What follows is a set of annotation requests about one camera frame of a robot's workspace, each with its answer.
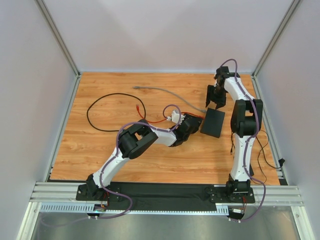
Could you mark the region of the black network switch box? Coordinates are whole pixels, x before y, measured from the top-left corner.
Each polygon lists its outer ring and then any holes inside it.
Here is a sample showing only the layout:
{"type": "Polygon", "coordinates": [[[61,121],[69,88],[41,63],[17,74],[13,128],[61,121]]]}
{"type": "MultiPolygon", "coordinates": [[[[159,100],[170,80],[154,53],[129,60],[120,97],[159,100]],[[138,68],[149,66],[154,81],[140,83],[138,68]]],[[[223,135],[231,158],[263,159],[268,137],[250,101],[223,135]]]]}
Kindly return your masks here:
{"type": "Polygon", "coordinates": [[[224,118],[225,113],[223,111],[208,108],[200,132],[211,137],[220,138],[224,118]]]}

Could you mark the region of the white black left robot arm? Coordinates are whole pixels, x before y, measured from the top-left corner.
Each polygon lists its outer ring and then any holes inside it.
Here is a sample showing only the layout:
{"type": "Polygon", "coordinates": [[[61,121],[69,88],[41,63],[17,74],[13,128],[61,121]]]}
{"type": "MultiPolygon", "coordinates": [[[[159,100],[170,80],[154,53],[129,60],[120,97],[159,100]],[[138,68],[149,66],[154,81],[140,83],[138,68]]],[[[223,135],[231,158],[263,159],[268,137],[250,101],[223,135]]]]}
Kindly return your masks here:
{"type": "Polygon", "coordinates": [[[140,157],[153,144],[180,146],[199,130],[202,121],[201,117],[185,113],[179,114],[175,125],[167,129],[152,126],[144,119],[126,124],[117,133],[111,156],[98,171],[88,176],[78,192],[89,199],[99,200],[104,188],[128,161],[140,157]]]}

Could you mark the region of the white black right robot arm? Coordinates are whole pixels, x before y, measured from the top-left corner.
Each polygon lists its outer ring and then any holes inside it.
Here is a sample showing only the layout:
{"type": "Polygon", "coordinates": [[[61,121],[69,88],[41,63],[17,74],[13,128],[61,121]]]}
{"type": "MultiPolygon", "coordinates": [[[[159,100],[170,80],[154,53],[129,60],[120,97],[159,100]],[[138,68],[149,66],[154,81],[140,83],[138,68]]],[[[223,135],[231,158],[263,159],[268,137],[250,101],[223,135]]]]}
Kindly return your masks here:
{"type": "Polygon", "coordinates": [[[235,153],[225,186],[210,186],[208,194],[215,203],[239,203],[243,199],[253,203],[250,162],[254,141],[261,130],[263,101],[255,99],[242,84],[240,76],[230,72],[227,66],[219,67],[214,79],[215,84],[207,87],[206,105],[213,102],[218,110],[226,105],[227,94],[230,94],[234,101],[230,128],[234,134],[235,153]]]}

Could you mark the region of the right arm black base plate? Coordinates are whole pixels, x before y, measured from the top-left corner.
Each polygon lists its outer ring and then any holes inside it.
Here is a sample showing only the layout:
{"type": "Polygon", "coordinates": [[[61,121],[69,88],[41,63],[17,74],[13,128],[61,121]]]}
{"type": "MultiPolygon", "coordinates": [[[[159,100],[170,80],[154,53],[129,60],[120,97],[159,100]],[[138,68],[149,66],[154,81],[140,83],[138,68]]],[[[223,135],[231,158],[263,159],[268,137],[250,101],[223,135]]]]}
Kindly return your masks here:
{"type": "Polygon", "coordinates": [[[212,203],[253,204],[256,202],[254,192],[251,187],[244,191],[232,191],[227,186],[211,185],[205,188],[205,192],[209,195],[209,200],[212,203]]]}

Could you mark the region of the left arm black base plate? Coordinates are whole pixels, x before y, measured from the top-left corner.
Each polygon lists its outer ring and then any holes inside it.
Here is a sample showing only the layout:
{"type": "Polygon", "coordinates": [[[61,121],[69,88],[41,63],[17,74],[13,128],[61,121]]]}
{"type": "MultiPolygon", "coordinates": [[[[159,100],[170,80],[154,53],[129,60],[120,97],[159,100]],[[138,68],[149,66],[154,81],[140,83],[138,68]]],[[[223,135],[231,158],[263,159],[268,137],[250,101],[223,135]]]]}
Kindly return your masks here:
{"type": "Polygon", "coordinates": [[[75,199],[77,201],[120,202],[125,200],[125,197],[111,194],[105,191],[103,188],[98,188],[96,193],[92,195],[89,192],[88,186],[86,184],[81,184],[78,186],[75,199]]]}

